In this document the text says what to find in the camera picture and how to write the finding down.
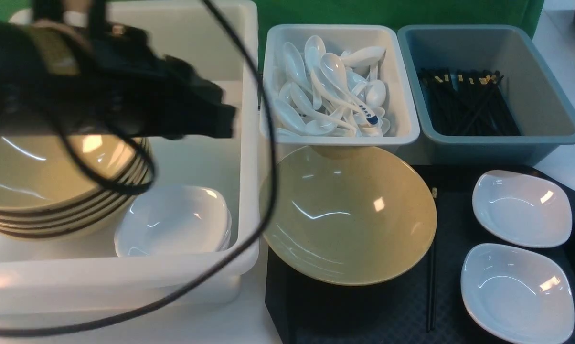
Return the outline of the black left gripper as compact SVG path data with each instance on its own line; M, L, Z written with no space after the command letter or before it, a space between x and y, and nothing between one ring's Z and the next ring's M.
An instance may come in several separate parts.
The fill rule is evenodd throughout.
M0 21L0 136L122 133L229 139L236 108L186 61L152 50L141 28L91 0L84 26L64 0L32 1L32 22Z

